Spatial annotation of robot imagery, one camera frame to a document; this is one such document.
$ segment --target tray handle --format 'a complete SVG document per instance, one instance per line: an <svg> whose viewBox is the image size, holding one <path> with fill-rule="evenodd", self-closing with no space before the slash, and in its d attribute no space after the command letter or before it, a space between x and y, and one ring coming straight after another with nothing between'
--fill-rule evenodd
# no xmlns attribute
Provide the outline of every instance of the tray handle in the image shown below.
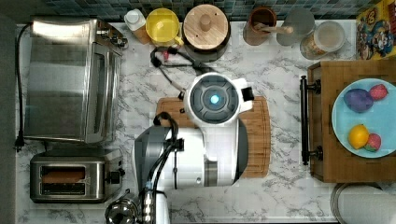
<svg viewBox="0 0 396 224"><path fill-rule="evenodd" d="M314 84L308 85L306 76L301 76L300 92L301 92L301 135L302 135L302 157L303 164L308 165L309 157L316 156L319 161L323 161L322 147L317 147L315 151L309 151L309 131L308 131L308 91L314 91L320 94L320 79Z"/></svg>

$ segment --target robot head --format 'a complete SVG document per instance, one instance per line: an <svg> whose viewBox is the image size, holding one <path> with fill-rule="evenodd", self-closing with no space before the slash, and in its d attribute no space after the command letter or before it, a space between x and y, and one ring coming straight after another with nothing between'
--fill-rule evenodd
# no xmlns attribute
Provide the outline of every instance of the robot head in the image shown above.
<svg viewBox="0 0 396 224"><path fill-rule="evenodd" d="M232 82L222 76L208 75L191 89L191 112L203 122L223 123L233 117L239 106L238 93Z"/></svg>
<svg viewBox="0 0 396 224"><path fill-rule="evenodd" d="M249 86L243 78L230 80L218 73L206 73L186 90L186 111L198 126L231 123L251 108L251 99L246 100L243 93L246 88Z"/></svg>

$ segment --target blue light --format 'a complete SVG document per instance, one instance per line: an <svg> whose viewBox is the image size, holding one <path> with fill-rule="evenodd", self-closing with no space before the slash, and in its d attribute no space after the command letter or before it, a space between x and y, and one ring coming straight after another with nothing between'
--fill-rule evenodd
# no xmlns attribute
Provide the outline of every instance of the blue light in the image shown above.
<svg viewBox="0 0 396 224"><path fill-rule="evenodd" d="M217 104L219 100L220 98L217 95L212 95L212 97L210 97L210 103L214 105Z"/></svg>

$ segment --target cereal box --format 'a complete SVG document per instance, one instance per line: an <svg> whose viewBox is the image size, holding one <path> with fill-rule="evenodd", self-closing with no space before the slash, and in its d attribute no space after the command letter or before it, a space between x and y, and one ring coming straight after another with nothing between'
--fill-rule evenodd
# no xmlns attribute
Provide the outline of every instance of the cereal box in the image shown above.
<svg viewBox="0 0 396 224"><path fill-rule="evenodd" d="M396 57L396 0L382 0L357 18L356 50L361 60Z"/></svg>

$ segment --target blue plate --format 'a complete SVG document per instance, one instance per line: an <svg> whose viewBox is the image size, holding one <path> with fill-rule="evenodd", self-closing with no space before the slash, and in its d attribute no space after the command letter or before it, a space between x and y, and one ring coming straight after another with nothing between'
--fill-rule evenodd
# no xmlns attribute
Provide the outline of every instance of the blue plate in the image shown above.
<svg viewBox="0 0 396 224"><path fill-rule="evenodd" d="M356 113L344 102L344 95L352 89L364 89L369 91L373 86L384 84L388 89L388 95L374 101L373 106L363 112ZM332 108L332 127L341 144L350 152L364 158L380 158L396 150L396 88L387 81L366 78L356 81L347 86L338 95ZM356 150L347 137L349 131L358 124L363 124L369 133L377 133L381 137L381 147L377 152L371 152L364 148Z"/></svg>

